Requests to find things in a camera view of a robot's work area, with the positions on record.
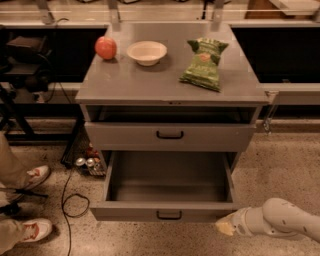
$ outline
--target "drawer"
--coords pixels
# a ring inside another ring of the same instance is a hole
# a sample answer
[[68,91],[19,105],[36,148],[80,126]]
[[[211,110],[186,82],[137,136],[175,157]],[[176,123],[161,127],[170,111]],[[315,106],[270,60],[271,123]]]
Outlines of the drawer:
[[154,151],[245,151],[255,125],[86,123],[97,149]]
[[112,152],[99,221],[214,222],[238,209],[224,153]]

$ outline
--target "floor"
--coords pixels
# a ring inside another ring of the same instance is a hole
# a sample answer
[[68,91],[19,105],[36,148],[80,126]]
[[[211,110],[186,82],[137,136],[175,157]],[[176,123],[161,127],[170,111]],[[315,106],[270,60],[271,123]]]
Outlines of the floor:
[[[271,197],[286,199],[320,216],[320,120],[275,120],[272,133],[261,125],[242,154],[232,178],[241,206],[261,206]],[[17,157],[32,167],[48,164],[52,174],[34,192],[25,196],[18,220],[44,217],[54,224],[52,234],[39,242],[16,245],[5,256],[68,255],[68,226],[61,210],[61,197],[80,193],[91,202],[100,200],[102,178],[85,176],[60,164],[65,145],[12,146]],[[86,209],[87,202],[72,197],[65,206],[70,215]],[[308,238],[301,241],[267,236],[227,237],[213,223],[124,223],[96,221],[91,211],[69,218],[73,256],[115,255],[218,255],[218,256],[318,256],[320,245]]]

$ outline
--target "open drawer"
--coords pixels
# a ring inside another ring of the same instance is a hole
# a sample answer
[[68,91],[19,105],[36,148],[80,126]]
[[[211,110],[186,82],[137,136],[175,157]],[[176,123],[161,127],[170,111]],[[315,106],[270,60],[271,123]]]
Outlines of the open drawer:
[[112,152],[99,221],[215,222],[236,211],[224,153]]

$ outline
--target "drawer handle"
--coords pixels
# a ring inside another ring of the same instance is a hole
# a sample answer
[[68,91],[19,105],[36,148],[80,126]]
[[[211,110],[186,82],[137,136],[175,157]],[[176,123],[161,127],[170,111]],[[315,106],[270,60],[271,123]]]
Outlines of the drawer handle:
[[181,220],[182,218],[182,211],[179,211],[179,215],[176,217],[164,217],[164,216],[160,216],[161,213],[159,211],[157,211],[157,218],[159,220]]
[[164,135],[161,134],[159,131],[157,131],[157,138],[163,139],[163,140],[180,140],[184,136],[184,132],[181,131],[179,135]]

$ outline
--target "gray cabinet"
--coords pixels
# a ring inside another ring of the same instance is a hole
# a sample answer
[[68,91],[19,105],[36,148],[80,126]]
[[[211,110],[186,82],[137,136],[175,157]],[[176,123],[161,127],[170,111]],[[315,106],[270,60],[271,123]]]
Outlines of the gray cabinet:
[[[116,59],[96,56],[76,97],[107,170],[101,200],[91,205],[96,219],[214,222],[237,210],[231,174],[267,98],[230,28],[126,23],[107,35],[120,46]],[[200,36],[229,43],[220,93],[178,82],[192,57],[186,41]],[[146,39],[168,45],[153,67],[125,55]]]

